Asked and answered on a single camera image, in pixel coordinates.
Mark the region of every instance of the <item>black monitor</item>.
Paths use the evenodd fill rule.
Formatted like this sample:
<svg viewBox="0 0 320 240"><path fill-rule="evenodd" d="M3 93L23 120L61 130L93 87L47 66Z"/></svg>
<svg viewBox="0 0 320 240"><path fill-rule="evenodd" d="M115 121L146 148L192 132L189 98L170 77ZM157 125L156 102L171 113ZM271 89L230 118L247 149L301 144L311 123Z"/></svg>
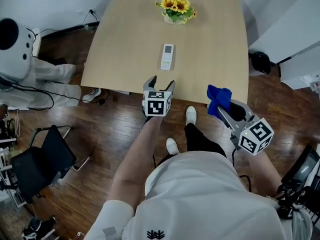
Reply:
<svg viewBox="0 0 320 240"><path fill-rule="evenodd" d="M319 159L320 156L313 147L310 144L306 145L295 164L282 178L282 185L279 187L278 192L282 192L284 187L290 188L292 191L301 190Z"/></svg>

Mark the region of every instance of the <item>artificial flower bouquet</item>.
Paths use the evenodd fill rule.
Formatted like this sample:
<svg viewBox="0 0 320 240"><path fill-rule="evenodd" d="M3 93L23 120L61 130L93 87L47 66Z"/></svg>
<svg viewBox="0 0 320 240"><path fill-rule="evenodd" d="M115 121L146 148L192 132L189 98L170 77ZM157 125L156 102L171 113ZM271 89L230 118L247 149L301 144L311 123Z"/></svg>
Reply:
<svg viewBox="0 0 320 240"><path fill-rule="evenodd" d="M155 1L155 6L159 6L164 9L164 12L162 12L164 21L171 24L185 24L187 20L197 17L197 12L194 7L190 7L189 0Z"/></svg>

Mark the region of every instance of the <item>wooden floor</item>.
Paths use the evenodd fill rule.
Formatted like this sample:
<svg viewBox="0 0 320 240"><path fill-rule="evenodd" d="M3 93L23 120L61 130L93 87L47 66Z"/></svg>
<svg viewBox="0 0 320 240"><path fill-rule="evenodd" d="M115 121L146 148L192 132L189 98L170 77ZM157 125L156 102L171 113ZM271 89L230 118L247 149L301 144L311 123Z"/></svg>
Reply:
<svg viewBox="0 0 320 240"><path fill-rule="evenodd" d="M63 57L68 63L75 64L77 75L72 82L79 84L93 36L88 31L77 30L59 38L45 39L40 53L56 59ZM84 87L82 94L90 90ZM72 108L19 113L20 150L27 148L34 128L56 124L74 127L67 142L75 155L82 158L93 154L93 159L82 170L70 170L56 186L42 192L45 198L34 199L35 212L42 219L56 215L59 222L57 232L62 239L74 239L79 231L86 233L95 221L108 196L113 175L144 123L141 102L141 94L123 95L111 91L106 103L100 107L81 102ZM230 131L224 124L207 115L204 104L174 99L156 144L157 162L167 154L166 139L169 137L176 140L181 152L186 151L185 113L190 105L195 106L197 111L197 127L220 144L231 159L234 147L229 140ZM309 89L291 90L280 83L278 68L274 68L271 75L249 78L248 105L275 130L266 152L282 176L307 143L315 145L320 139L318 96ZM249 164L241 154L235 156L235 168L240 175L251 175Z"/></svg>

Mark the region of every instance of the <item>electronic equipment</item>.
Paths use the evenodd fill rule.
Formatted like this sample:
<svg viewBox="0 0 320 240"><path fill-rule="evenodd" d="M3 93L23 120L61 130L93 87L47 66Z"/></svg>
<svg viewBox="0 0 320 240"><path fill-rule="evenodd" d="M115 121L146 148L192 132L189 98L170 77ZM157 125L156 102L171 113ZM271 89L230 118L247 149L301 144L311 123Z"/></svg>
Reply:
<svg viewBox="0 0 320 240"><path fill-rule="evenodd" d="M280 205L277 211L279 217L291 219L293 211L300 209L308 201L310 187L304 187L304 185L319 159L318 153L308 144L288 173L282 178L282 185L277 190L278 193L284 192L282 196L277 198Z"/></svg>
<svg viewBox="0 0 320 240"><path fill-rule="evenodd" d="M237 150L243 148L255 156L270 144L275 132L264 118L254 114L246 104L232 99L230 112L222 106L217 109L225 126L231 129L230 140Z"/></svg>
<svg viewBox="0 0 320 240"><path fill-rule="evenodd" d="M162 59L161 59L162 70L170 70L173 56L174 56L174 45L165 44L163 46Z"/></svg>
<svg viewBox="0 0 320 240"><path fill-rule="evenodd" d="M33 39L23 25L11 18L0 18L0 77L18 83L29 72Z"/></svg>
<svg viewBox="0 0 320 240"><path fill-rule="evenodd" d="M148 79L143 85L142 108L147 118L164 117L171 107L176 82L171 81L165 90L156 91L156 81L157 76L155 75Z"/></svg>

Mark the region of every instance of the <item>t-shirt sleeve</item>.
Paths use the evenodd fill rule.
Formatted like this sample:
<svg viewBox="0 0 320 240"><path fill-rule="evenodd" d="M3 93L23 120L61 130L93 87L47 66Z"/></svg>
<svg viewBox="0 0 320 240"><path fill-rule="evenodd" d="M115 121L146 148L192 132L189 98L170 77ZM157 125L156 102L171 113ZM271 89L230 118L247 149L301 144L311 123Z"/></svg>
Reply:
<svg viewBox="0 0 320 240"><path fill-rule="evenodd" d="M121 239L125 226L134 214L134 209L123 201L105 202L84 240Z"/></svg>

